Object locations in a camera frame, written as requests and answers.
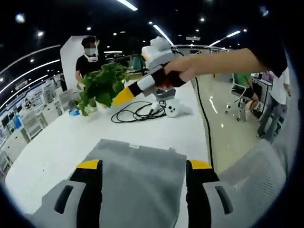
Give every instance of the person in white shirt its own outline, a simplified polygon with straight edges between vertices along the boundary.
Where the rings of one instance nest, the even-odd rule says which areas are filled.
[[[262,137],[270,142],[273,141],[274,130],[285,108],[287,95],[290,96],[288,68],[280,77],[277,77],[276,75],[273,77],[273,85],[270,91],[269,104],[262,116],[260,127],[257,130],[257,137]],[[273,114],[272,122],[268,130],[265,132],[265,126],[271,114]]]

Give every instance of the yellow tip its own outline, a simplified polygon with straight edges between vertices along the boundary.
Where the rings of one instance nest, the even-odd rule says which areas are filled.
[[[123,91],[121,91],[116,98],[113,99],[112,106],[119,106],[123,103],[126,103],[134,98],[129,87],[126,87]]]

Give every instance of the black sleeve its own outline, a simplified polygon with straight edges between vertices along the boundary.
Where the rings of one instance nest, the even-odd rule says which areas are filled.
[[[76,62],[76,71],[80,70],[81,68],[81,58],[79,58]]]
[[[247,48],[277,77],[287,68],[287,59],[281,35],[273,24],[259,24],[247,34]]]

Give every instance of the black cable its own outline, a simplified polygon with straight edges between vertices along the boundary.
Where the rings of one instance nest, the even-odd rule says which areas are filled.
[[[127,109],[129,106],[131,106],[133,104],[136,104],[136,103],[145,103],[145,105],[137,108],[135,112]],[[153,110],[151,110],[148,114],[140,114],[140,111],[142,109],[144,109],[145,107],[151,106],[152,103],[151,102],[147,102],[147,101],[132,102],[132,103],[128,104],[125,108],[123,108],[122,110],[120,110],[119,112],[115,113],[112,116],[111,121],[113,123],[116,123],[116,124],[117,123],[121,124],[121,123],[134,123],[134,122],[145,121],[145,120],[152,120],[152,119],[157,119],[157,118],[164,117],[166,115],[166,111],[165,111],[166,102],[165,101],[160,101],[159,103],[160,103],[160,108],[155,113],[152,113]],[[121,120],[119,118],[119,115],[121,113],[124,113],[124,112],[132,113],[133,120]]]
[[[201,109],[202,109],[202,111],[203,111],[203,113],[204,113],[204,116],[205,116],[205,119],[206,119],[206,123],[207,123],[207,127],[208,127],[209,147],[210,147],[210,163],[211,163],[212,168],[214,168],[214,166],[213,166],[212,146],[211,146],[210,124],[209,124],[207,115],[206,115],[206,113],[205,113],[205,110],[204,110],[204,107],[203,107],[203,103],[202,103],[201,98],[200,98],[200,87],[199,87],[199,82],[198,82],[197,77],[195,77],[195,81],[196,81],[196,86],[197,86],[197,88],[198,88],[199,103],[200,103]]]

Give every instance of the human hand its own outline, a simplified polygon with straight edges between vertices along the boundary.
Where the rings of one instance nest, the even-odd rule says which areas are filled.
[[[182,81],[188,82],[189,80],[195,77],[195,69],[194,69],[195,56],[181,56],[173,59],[169,62],[165,68],[165,74],[167,75],[171,71],[179,72],[179,77]],[[165,80],[161,85],[157,85],[161,89],[171,89],[173,86],[171,85],[169,80]]]

